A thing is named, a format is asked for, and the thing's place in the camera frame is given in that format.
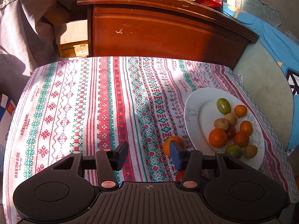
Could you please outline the dark red tomato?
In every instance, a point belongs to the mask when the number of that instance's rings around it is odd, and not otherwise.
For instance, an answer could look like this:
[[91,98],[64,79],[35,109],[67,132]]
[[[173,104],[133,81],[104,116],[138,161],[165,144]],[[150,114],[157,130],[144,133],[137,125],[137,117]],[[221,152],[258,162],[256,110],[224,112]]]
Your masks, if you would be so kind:
[[180,171],[177,172],[177,174],[176,174],[176,176],[175,176],[175,181],[176,181],[177,183],[181,183],[181,182],[182,182],[182,180],[183,180],[183,178],[184,178],[184,173],[185,173],[184,170],[180,170]]

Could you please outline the large orange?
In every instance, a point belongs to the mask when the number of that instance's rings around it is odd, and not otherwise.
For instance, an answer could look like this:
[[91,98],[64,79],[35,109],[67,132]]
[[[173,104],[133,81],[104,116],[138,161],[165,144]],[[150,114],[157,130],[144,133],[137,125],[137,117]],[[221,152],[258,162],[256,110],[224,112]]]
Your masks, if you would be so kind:
[[210,131],[208,141],[212,147],[223,148],[228,142],[228,136],[221,128],[215,128]]

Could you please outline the green lime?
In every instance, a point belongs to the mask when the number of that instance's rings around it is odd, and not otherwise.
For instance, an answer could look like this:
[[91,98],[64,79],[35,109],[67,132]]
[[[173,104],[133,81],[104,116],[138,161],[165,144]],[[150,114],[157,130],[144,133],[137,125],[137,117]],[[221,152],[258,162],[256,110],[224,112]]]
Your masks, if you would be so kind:
[[236,159],[240,159],[243,155],[243,150],[239,145],[230,145],[225,149],[225,152]]
[[216,106],[217,106],[218,111],[223,115],[230,113],[232,110],[231,104],[225,98],[219,98],[216,102]]

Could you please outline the red cherry tomato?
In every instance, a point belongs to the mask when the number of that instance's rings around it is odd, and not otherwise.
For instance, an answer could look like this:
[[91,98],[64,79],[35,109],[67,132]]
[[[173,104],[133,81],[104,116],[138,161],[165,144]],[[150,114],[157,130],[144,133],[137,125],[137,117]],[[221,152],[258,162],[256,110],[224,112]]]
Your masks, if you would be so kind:
[[229,125],[228,129],[226,130],[226,135],[228,139],[233,139],[236,134],[235,126]]

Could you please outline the small orange front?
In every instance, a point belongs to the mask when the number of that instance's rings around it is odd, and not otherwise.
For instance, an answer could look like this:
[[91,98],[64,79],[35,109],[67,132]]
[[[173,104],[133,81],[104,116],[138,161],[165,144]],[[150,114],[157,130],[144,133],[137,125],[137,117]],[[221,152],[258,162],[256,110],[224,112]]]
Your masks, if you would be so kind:
[[234,144],[245,148],[249,144],[249,135],[246,132],[239,131],[234,136]]

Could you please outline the small orange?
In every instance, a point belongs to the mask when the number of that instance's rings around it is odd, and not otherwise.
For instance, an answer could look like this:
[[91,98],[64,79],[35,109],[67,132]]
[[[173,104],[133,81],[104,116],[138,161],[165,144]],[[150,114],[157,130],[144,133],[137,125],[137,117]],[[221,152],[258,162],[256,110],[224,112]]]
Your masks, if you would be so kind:
[[239,131],[234,136],[234,144],[245,148],[249,144],[249,135],[246,132]]
[[247,107],[245,105],[236,105],[234,113],[238,118],[242,118],[247,114]]
[[239,126],[240,131],[247,133],[247,135],[251,135],[253,133],[253,126],[250,121],[244,120],[241,122]]

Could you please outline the yellow-brown kiwi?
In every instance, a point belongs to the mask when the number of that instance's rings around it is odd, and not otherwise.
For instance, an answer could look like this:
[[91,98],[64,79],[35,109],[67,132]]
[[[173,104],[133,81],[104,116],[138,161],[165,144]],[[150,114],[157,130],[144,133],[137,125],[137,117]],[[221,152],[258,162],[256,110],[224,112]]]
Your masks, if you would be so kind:
[[258,153],[258,148],[255,145],[247,145],[243,150],[243,155],[246,159],[252,159]]

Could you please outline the white ceramic plate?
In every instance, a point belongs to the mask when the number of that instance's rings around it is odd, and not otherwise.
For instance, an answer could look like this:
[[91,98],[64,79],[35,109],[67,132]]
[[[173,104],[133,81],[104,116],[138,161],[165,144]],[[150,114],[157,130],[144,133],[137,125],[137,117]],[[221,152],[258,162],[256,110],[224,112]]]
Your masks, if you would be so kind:
[[224,151],[260,168],[265,154],[261,127],[235,96],[216,88],[198,89],[185,103],[184,120],[193,146],[204,155]]

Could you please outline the patterned woven tablecloth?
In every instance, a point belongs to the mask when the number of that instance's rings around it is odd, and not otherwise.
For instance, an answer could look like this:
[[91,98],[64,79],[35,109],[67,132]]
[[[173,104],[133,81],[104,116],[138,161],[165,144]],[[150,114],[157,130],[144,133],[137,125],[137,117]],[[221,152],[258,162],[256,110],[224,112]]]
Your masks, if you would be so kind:
[[173,181],[176,171],[163,143],[178,136],[191,142],[184,123],[188,96],[217,88],[241,100],[264,138],[260,171],[298,200],[283,145],[242,85],[225,66],[146,57],[94,57],[37,68],[16,106],[4,155],[3,205],[7,223],[20,217],[13,192],[24,180],[74,151],[93,155],[129,143],[118,181]]

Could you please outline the blue white carton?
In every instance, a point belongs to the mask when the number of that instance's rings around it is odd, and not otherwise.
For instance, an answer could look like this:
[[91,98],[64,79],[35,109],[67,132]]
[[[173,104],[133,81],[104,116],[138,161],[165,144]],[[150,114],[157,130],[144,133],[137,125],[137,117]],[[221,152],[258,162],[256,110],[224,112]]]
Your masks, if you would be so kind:
[[1,123],[0,123],[0,137],[1,150],[5,149],[9,128],[15,113],[15,103],[5,94],[1,94]]

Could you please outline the cardboard box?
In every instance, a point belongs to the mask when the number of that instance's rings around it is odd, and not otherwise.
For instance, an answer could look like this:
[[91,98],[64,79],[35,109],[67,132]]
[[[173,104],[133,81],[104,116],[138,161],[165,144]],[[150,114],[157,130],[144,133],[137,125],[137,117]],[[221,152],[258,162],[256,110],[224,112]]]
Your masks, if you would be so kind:
[[89,56],[87,20],[56,25],[54,26],[54,33],[61,58]]

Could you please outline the wooden cabinet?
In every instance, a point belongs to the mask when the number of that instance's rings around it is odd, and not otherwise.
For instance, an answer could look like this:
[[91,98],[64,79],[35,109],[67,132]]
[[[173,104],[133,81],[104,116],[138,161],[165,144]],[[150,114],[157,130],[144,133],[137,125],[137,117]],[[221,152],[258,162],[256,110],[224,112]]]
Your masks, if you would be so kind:
[[234,68],[258,35],[187,0],[77,0],[87,7],[90,55],[185,59]]

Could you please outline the checked curtain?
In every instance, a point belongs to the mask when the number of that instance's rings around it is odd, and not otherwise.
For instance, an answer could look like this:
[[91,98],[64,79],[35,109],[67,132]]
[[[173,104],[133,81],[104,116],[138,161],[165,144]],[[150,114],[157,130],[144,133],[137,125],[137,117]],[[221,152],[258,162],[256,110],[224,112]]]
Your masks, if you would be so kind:
[[56,0],[1,0],[1,93],[18,103],[31,74],[56,61],[54,27],[43,15]]

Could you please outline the blue cushion cloth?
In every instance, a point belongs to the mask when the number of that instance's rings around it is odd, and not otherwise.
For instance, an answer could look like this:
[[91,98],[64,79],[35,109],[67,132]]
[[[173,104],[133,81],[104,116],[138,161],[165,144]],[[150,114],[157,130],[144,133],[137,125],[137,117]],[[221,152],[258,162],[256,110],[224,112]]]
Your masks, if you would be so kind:
[[281,31],[280,11],[263,0],[224,3],[223,12],[259,35],[235,72],[290,155],[298,148],[298,42]]

